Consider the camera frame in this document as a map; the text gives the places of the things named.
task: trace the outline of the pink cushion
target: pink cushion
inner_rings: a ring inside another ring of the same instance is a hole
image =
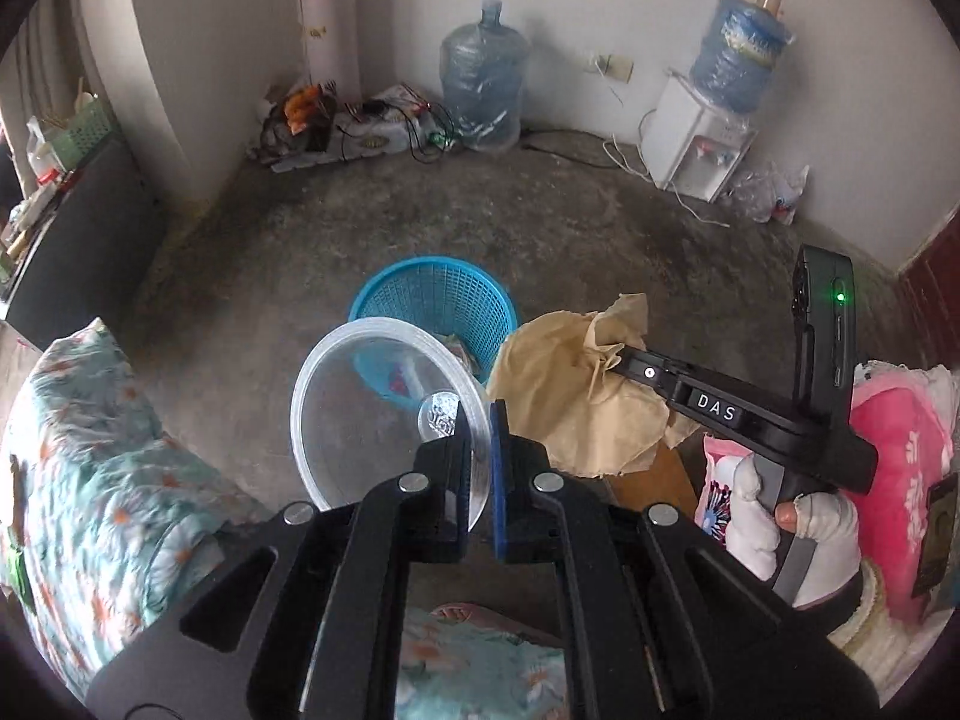
[[[870,394],[859,405],[855,398],[850,423],[878,455],[870,493],[850,496],[860,516],[860,549],[883,572],[891,616],[917,622],[925,599],[910,593],[926,532],[926,491],[943,478],[949,438],[928,399],[905,386]]]

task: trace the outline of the blue plastic basket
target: blue plastic basket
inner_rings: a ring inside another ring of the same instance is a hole
[[[350,309],[351,322],[362,317],[393,317],[457,336],[485,384],[501,343],[517,328],[506,290],[477,266],[450,257],[415,257],[373,276]]]

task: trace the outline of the wall outlet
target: wall outlet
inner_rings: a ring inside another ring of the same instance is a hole
[[[584,54],[584,72],[597,73],[614,81],[630,83],[630,77],[634,74],[634,60],[616,53],[587,52]]]

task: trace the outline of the wooden board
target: wooden board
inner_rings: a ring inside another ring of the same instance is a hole
[[[675,449],[662,442],[656,447],[656,459],[650,469],[623,476],[606,477],[618,506],[642,512],[654,503],[669,503],[688,517],[697,511],[697,496]]]

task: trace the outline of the crumpled cloth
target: crumpled cloth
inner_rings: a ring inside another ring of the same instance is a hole
[[[649,469],[661,440],[678,445],[697,423],[649,386],[611,369],[624,346],[645,349],[646,295],[621,295],[597,314],[557,311],[507,337],[490,381],[511,433],[546,447],[551,466],[597,477]]]

